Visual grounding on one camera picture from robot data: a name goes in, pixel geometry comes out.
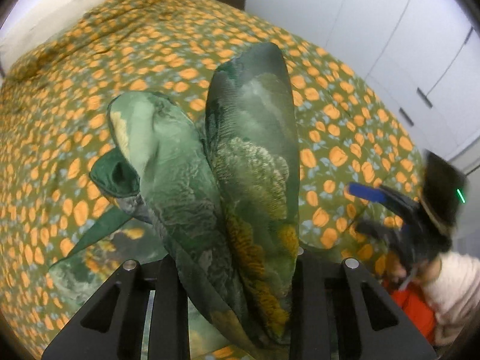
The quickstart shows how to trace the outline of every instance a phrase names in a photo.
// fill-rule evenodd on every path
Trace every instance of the green fabric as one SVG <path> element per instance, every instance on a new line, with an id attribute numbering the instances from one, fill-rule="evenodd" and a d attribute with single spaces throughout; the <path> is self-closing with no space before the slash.
<path id="1" fill-rule="evenodd" d="M 249 314 L 220 193 L 192 121 L 165 96 L 127 92 L 109 109 L 112 134 L 140 177 L 140 192 L 192 303 L 258 359 L 286 357 Z"/>
<path id="2" fill-rule="evenodd" d="M 360 215 L 399 221 L 344 187 L 382 182 L 414 197 L 422 162 L 362 78 L 321 47 L 214 0 L 107 0 L 21 57 L 0 90 L 0 311 L 36 358 L 118 264 L 165 253 L 158 232 L 132 219 L 48 272 L 111 208 L 88 181 L 114 145 L 106 120 L 111 99 L 134 90 L 168 93 L 197 122 L 214 70 L 259 42 L 279 46 L 292 84 L 301 245 L 383 272 L 382 245 L 352 224 Z M 190 325 L 194 353 L 218 349 L 202 333 L 203 326 Z"/>
<path id="3" fill-rule="evenodd" d="M 135 170 L 115 148 L 101 156 L 90 172 L 91 180 L 108 196 L 125 198 L 140 192 L 140 179 Z"/>
<path id="4" fill-rule="evenodd" d="M 272 43 L 252 47 L 213 75 L 206 146 L 231 249 L 263 324 L 285 343 L 299 247 L 294 112 L 282 52 Z"/>
<path id="5" fill-rule="evenodd" d="M 85 234 L 79 239 L 72 250 L 68 253 L 69 258 L 78 252 L 87 249 L 89 246 L 94 245 L 105 237 L 113 234 L 120 229 L 125 223 L 131 219 L 131 216 L 124 213 L 117 207 L 110 208 L 107 212 L 104 212 L 102 216 L 95 222 L 95 224 L 89 228 Z"/>

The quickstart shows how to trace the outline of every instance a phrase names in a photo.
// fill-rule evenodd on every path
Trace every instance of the bolt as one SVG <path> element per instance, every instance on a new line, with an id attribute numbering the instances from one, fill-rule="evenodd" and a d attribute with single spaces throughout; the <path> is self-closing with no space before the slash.
<path id="1" fill-rule="evenodd" d="M 137 267 L 137 262 L 134 259 L 128 259 L 123 263 L 123 269 L 126 271 L 131 271 Z"/>
<path id="2" fill-rule="evenodd" d="M 346 259 L 345 265 L 350 269 L 356 269 L 360 264 L 356 259 Z"/>

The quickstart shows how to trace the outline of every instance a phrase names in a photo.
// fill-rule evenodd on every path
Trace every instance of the person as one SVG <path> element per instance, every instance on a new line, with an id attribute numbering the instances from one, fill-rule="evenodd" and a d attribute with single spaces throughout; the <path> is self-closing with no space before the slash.
<path id="1" fill-rule="evenodd" d="M 389 283 L 396 283 L 407 276 L 392 251 L 387 255 L 386 276 Z M 441 253 L 433 261 L 418 266 L 418 274 L 406 292 L 391 291 L 391 295 L 433 346 L 448 346 L 455 341 L 480 304 L 480 260 L 453 251 Z M 417 296 L 430 308 L 431 314 L 417 303 L 413 308 L 412 302 L 400 304 L 398 300 L 402 295 L 409 299 Z M 421 316 L 418 313 L 420 309 L 423 312 Z M 432 314 L 433 325 L 429 320 Z"/>

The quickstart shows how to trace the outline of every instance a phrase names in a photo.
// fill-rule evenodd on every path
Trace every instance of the green led light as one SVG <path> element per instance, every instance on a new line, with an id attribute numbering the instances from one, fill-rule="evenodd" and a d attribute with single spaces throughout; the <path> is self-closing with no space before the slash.
<path id="1" fill-rule="evenodd" d="M 458 196 L 460 197 L 460 200 L 462 200 L 462 203 L 465 203 L 465 198 L 462 195 L 462 191 L 457 189 Z"/>

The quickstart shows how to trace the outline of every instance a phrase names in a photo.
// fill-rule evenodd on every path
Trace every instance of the orange flower pattern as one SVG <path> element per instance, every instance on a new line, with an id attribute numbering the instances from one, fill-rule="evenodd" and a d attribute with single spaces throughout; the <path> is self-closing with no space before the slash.
<path id="1" fill-rule="evenodd" d="M 360 258 L 381 273 L 384 251 L 352 223 L 391 214 L 349 195 L 346 185 L 381 182 L 415 196 L 421 158 L 350 67 L 214 0 L 107 0 L 21 57 L 0 92 L 0 311 L 36 358 L 78 308 L 55 286 L 49 266 L 110 207 L 87 176 L 113 147 L 109 101 L 127 90 L 164 92 L 196 120 L 214 69 L 269 41 L 284 53 L 296 105 L 301 245 L 324 249 L 333 261 Z M 143 256 L 135 245 L 151 243 L 148 234 L 129 222 L 77 262 L 99 285 L 122 259 Z"/>

